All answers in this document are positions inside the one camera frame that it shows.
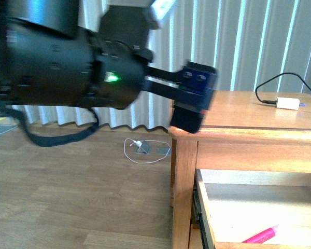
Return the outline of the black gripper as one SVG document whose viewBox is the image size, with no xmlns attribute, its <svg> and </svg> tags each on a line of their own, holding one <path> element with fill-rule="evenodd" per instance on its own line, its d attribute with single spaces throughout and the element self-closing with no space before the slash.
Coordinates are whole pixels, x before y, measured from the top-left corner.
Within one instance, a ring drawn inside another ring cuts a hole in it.
<svg viewBox="0 0 311 249">
<path fill-rule="evenodd" d="M 176 88 L 146 80 L 142 90 L 174 100 L 170 125 L 189 133 L 197 133 L 213 97 L 218 79 L 217 69 L 188 61 L 177 72 L 148 67 L 147 76 L 178 85 Z"/>
</svg>

